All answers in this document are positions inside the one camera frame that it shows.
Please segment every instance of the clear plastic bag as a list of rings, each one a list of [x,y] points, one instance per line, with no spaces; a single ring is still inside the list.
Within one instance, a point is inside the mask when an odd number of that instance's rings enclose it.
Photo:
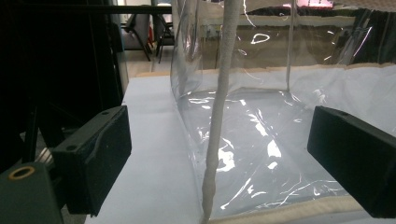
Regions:
[[[171,83],[201,189],[223,7],[183,6]],[[212,217],[347,195],[306,150],[314,107],[396,136],[395,14],[326,0],[243,1],[240,12]]]

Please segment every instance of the chair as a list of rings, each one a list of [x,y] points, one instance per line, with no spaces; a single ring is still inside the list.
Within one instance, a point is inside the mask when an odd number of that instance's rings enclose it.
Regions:
[[[149,14],[132,14],[122,28],[122,40],[125,50],[142,49],[150,62],[149,45]]]
[[[161,62],[161,57],[163,56],[163,46],[174,46],[175,45],[175,35],[173,32],[173,23],[166,22],[163,18],[163,15],[156,14],[152,16],[153,23],[154,23],[154,34],[155,39],[157,40],[157,49],[156,55],[160,54],[160,60],[158,63]]]

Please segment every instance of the plastic sheet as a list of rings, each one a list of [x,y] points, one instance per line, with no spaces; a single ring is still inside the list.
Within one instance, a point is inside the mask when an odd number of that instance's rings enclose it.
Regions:
[[[222,3],[186,1],[172,89],[201,189],[218,86]],[[396,136],[395,14],[331,1],[243,1],[213,218],[347,192],[306,150],[316,105]]]

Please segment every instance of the floor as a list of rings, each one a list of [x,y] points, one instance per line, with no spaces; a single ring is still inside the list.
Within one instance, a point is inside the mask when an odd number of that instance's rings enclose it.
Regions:
[[[143,50],[125,51],[128,78],[139,77],[150,72],[170,72],[173,46],[163,47],[161,63],[159,63],[159,57],[155,56],[155,49],[152,49],[152,51],[153,53],[150,55],[151,62],[148,61]]]

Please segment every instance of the white rope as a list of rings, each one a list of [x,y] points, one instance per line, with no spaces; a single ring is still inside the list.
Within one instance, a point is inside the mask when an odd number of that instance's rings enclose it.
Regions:
[[[213,198],[216,193],[216,171],[219,166],[219,140],[223,117],[223,107],[228,92],[229,72],[233,56],[233,45],[235,43],[236,27],[239,19],[239,8],[241,0],[224,1],[224,19],[222,39],[219,58],[219,79],[213,104],[212,118],[210,124],[209,145],[206,152],[206,170],[204,183],[202,185],[204,214],[201,224],[209,221],[212,213]]]

